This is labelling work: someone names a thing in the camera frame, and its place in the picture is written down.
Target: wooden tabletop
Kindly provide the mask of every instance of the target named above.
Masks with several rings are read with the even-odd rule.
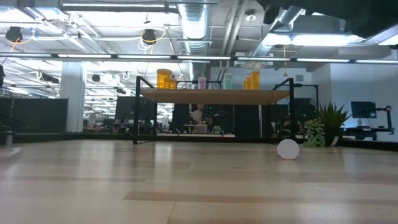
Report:
[[[285,90],[168,90],[143,88],[141,94],[158,103],[269,105],[289,96]]]

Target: white wall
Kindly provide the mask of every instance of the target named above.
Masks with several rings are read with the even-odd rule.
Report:
[[[321,106],[332,101],[330,64],[326,64],[312,73],[312,84],[318,85],[318,95]]]
[[[313,84],[320,87],[322,103],[336,103],[351,114],[352,101],[374,101],[378,108],[387,105],[393,107],[392,127],[398,128],[398,66],[397,65],[325,65],[312,74]],[[350,118],[345,127],[356,127],[358,119]],[[387,116],[383,111],[377,112],[377,119],[363,119],[363,125],[387,127]],[[378,133],[381,141],[398,141],[398,133]]]

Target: black partition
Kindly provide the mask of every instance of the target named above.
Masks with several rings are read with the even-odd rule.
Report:
[[[288,105],[262,106],[262,138],[276,134],[289,113]]]
[[[178,103],[174,104],[171,130],[172,131],[179,130],[182,133],[185,128],[184,124],[188,122],[189,119],[190,119],[189,104],[178,104]]]
[[[225,134],[234,134],[234,105],[207,105],[211,108],[213,126],[219,126]]]
[[[237,138],[259,138],[259,107],[235,105],[235,136]]]
[[[119,96],[116,103],[115,119],[134,119],[134,108],[136,98],[134,96]],[[145,97],[140,100],[140,120],[153,120],[155,119],[155,103]]]
[[[12,111],[12,98],[0,98],[0,114],[10,116]]]
[[[14,99],[13,118],[24,123],[20,133],[61,133],[66,130],[68,99]]]

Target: white pillar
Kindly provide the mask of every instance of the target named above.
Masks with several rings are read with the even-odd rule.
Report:
[[[83,131],[86,70],[81,62],[63,62],[60,98],[68,98],[67,131]]]

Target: computer monitor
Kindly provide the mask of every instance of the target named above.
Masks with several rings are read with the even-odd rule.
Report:
[[[105,118],[103,121],[104,126],[112,126],[114,123],[114,119]]]
[[[351,102],[353,118],[377,118],[375,102]]]

